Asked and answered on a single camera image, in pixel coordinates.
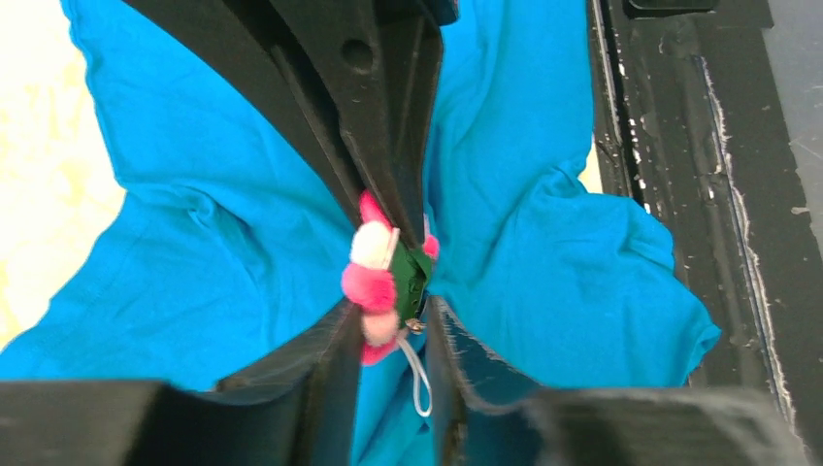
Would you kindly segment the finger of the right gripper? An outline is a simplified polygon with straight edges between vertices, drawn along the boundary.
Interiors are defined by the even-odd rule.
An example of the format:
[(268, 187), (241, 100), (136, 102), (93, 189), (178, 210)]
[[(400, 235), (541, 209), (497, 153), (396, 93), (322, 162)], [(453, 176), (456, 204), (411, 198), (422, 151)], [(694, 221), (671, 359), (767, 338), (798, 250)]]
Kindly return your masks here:
[(277, 1), (276, 56), (317, 150), (303, 158), (352, 221), (370, 192), (411, 248), (424, 240), (422, 165), (454, 1)]

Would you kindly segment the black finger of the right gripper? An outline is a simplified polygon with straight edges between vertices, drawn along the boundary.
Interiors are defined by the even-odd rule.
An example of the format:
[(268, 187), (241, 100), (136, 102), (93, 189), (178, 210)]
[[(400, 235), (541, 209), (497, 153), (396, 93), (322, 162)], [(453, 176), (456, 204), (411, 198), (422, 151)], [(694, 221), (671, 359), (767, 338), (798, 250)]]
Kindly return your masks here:
[(270, 1), (132, 1), (274, 126), (359, 224), (364, 183), (326, 86)]

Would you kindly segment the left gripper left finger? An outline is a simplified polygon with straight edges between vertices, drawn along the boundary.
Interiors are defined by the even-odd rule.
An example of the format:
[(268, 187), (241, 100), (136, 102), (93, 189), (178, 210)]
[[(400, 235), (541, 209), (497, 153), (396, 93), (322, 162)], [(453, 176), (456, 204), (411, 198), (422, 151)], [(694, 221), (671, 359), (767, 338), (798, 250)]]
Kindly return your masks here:
[(345, 465), (363, 338), (341, 301), (300, 336), (195, 392), (151, 380), (1, 386), (5, 465)]

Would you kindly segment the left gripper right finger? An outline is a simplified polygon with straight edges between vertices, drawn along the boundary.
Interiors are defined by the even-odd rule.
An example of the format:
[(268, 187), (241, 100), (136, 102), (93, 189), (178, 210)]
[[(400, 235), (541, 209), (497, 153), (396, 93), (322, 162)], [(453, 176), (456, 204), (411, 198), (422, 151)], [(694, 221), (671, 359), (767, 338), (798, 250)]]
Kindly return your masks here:
[(555, 389), (426, 303), (439, 465), (807, 465), (770, 400), (739, 388)]

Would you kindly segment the pink flower brooch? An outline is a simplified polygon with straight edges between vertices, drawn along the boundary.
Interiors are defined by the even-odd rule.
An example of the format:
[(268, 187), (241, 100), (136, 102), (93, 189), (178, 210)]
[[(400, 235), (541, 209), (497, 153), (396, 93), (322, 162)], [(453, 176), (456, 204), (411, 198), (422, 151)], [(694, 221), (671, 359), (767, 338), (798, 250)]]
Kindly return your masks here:
[(349, 262), (342, 275), (345, 298), (358, 305), (363, 316), (365, 344), (361, 363), (373, 366), (400, 350), (412, 372), (412, 400), (417, 413), (428, 417), (432, 408), (421, 404), (421, 393), (431, 393), (423, 363), (408, 338), (426, 329), (423, 309), (426, 288), (440, 253), (440, 242), (424, 222), (420, 247), (400, 241), (401, 230), (390, 222), (374, 195), (366, 190), (359, 199), (362, 224), (352, 238)]

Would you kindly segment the blue t-shirt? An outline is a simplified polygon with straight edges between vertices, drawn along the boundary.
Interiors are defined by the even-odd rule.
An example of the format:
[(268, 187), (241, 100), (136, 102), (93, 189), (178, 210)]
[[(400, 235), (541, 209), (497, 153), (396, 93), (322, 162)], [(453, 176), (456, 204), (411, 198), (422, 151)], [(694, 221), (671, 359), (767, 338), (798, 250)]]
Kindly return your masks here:
[[(237, 89), (130, 2), (63, 5), (126, 194), (45, 316), (2, 352), (1, 386), (151, 380), (209, 392), (348, 301), (362, 218), (353, 224)], [(441, 33), (422, 165), (440, 253), (426, 329), (408, 338), (427, 376), (426, 303), (440, 297), (543, 386), (683, 385), (720, 332), (675, 278), (671, 234), (633, 200), (579, 181), (593, 131), (585, 3), (473, 1)], [(432, 386), (422, 417), (400, 350), (361, 363), (356, 306), (345, 465), (439, 465)]]

